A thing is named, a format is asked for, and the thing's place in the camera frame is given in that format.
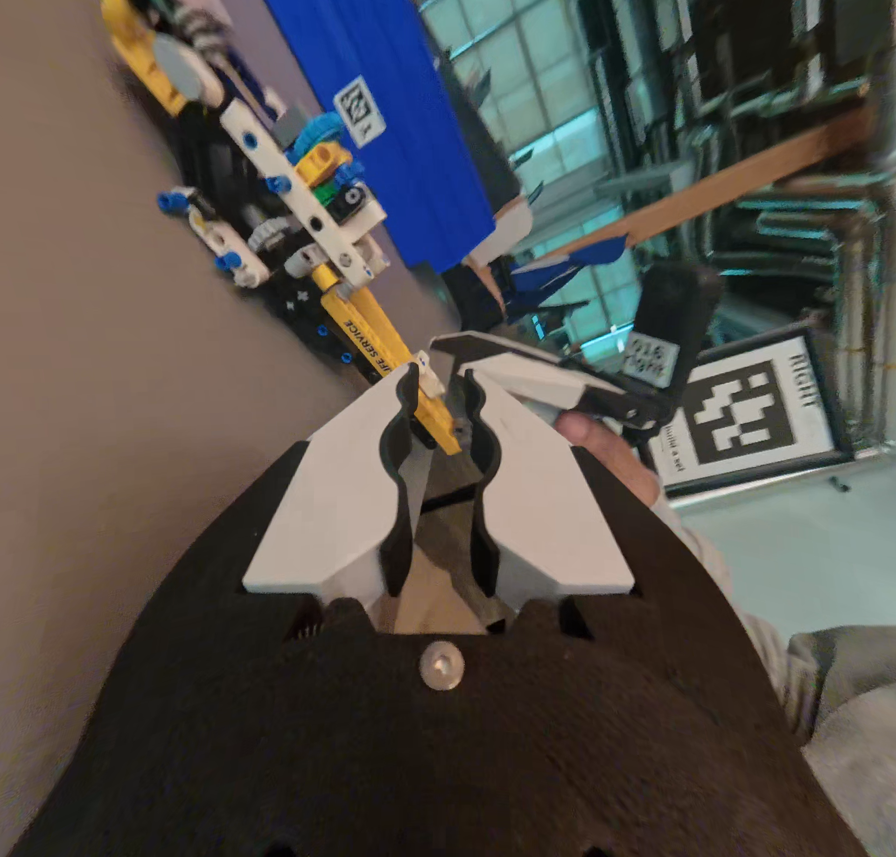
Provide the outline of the person's right hand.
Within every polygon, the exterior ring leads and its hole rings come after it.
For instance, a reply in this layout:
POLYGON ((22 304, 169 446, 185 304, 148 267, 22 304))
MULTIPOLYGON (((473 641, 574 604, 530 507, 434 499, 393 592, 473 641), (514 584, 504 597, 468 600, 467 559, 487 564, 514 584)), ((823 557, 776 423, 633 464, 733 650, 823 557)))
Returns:
POLYGON ((558 415, 554 429, 571 445, 588 451, 648 508, 658 503, 661 487, 633 448, 609 426, 574 411, 558 415))

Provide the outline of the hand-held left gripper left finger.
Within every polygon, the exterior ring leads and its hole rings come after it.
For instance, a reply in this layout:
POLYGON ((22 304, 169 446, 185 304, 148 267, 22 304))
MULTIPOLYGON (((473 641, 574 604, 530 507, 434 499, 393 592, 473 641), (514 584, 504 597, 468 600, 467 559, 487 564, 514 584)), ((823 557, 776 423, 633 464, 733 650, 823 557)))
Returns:
POLYGON ((419 371, 399 366, 301 444, 243 576, 248 593, 347 597, 366 610, 400 595, 424 497, 424 445, 411 431, 419 371))

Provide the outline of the wooden beam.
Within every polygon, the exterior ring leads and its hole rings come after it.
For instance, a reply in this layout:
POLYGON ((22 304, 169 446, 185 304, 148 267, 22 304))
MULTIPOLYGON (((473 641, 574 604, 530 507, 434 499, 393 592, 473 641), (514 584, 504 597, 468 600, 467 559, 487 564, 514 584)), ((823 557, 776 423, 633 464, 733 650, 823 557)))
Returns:
POLYGON ((625 238, 626 247, 641 244, 745 194, 787 179, 803 169, 814 167, 851 149, 865 146, 876 116, 877 112, 871 104, 865 103, 862 107, 701 179, 665 199, 638 209, 587 236, 562 245, 543 255, 541 260, 554 260, 621 236, 625 238))

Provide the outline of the yellow and white lego model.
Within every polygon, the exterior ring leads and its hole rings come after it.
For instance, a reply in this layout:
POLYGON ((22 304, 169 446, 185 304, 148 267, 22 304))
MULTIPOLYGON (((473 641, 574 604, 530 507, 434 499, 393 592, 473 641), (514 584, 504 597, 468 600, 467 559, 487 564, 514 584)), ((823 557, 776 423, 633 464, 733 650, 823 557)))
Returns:
POLYGON ((181 183, 158 194, 237 288, 331 365, 369 384, 420 370, 412 429, 460 452, 445 387, 412 353, 369 285, 389 261, 375 240, 385 212, 348 151, 336 112, 308 119, 263 88, 223 21, 185 0, 101 0, 111 45, 171 150, 181 183))

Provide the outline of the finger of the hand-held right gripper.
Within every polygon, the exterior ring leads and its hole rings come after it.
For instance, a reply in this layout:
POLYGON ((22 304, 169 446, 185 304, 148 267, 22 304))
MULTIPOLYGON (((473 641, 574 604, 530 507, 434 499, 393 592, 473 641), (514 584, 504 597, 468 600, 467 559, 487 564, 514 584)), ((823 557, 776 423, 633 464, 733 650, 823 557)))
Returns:
POLYGON ((513 373, 561 370, 559 358, 555 355, 504 337, 479 332, 435 336, 429 348, 431 353, 452 358, 454 374, 473 369, 513 373))
POLYGON ((563 412, 607 415, 608 411, 587 410, 579 405, 586 397, 623 396, 620 387, 591 373, 516 353, 504 352, 478 359, 476 371, 496 381, 547 424, 555 424, 563 412))

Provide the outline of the blue box with tag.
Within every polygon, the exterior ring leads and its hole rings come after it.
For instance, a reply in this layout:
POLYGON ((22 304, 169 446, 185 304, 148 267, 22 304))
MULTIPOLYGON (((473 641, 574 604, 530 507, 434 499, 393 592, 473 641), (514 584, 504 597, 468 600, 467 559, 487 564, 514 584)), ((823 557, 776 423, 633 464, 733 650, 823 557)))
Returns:
POLYGON ((458 266, 495 231, 412 0, 265 0, 325 111, 340 114, 405 265, 458 266))

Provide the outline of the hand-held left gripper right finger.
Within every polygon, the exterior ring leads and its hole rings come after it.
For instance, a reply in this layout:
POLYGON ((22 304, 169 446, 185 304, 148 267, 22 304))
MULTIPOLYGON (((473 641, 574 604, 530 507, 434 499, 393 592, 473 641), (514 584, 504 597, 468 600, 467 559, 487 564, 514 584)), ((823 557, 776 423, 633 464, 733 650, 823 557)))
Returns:
POLYGON ((464 372, 473 497, 470 562, 487 597, 630 594, 633 573, 569 442, 482 370, 464 372))

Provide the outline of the blue folded cardboard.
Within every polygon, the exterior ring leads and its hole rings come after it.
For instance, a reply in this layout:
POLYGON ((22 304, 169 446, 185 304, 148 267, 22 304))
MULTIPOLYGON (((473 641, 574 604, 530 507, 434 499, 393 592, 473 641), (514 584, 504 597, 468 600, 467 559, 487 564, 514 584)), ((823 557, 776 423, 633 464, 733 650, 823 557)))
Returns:
POLYGON ((572 281, 583 269, 606 266, 619 260, 626 249, 626 236, 598 241, 571 254, 540 258, 511 269, 502 294, 509 323, 539 311, 542 303, 572 281))

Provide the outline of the large glass window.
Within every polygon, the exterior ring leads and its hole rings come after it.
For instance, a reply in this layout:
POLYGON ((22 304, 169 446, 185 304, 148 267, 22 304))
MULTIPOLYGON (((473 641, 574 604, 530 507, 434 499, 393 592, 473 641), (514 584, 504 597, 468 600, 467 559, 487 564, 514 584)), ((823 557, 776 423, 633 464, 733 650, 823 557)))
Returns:
POLYGON ((465 88, 520 183, 540 259, 621 218, 614 177, 639 165, 626 89, 642 58, 629 0, 415 0, 437 60, 465 88))

